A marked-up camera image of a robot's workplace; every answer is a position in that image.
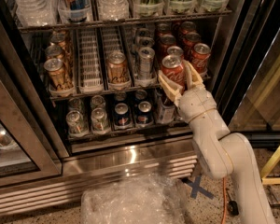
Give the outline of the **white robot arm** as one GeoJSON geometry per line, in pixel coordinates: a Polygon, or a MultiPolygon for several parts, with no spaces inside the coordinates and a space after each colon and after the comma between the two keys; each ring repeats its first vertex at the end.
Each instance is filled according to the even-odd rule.
{"type": "Polygon", "coordinates": [[[275,224],[250,142],[229,130],[201,76],[191,63],[184,65],[186,91],[163,72],[158,80],[193,132],[192,144],[204,173],[213,179],[231,178],[242,224],[275,224]]]}

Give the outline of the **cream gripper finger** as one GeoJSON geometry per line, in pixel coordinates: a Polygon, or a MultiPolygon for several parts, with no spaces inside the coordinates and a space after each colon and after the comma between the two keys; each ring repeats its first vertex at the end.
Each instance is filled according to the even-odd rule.
{"type": "Polygon", "coordinates": [[[194,88],[204,88],[203,79],[200,74],[195,70],[193,65],[189,62],[184,60],[183,61],[185,67],[185,75],[187,81],[188,89],[194,88]]]}
{"type": "Polygon", "coordinates": [[[182,97],[183,87],[169,79],[162,72],[162,70],[158,71],[158,80],[169,100],[172,101],[175,104],[175,106],[179,106],[180,98],[182,97]]]}

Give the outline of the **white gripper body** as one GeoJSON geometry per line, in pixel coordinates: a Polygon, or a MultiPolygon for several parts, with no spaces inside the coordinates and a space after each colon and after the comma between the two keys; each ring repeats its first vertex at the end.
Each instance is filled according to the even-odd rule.
{"type": "Polygon", "coordinates": [[[202,87],[195,87],[185,91],[179,100],[177,111],[182,119],[189,123],[202,113],[216,109],[212,94],[202,87]]]}

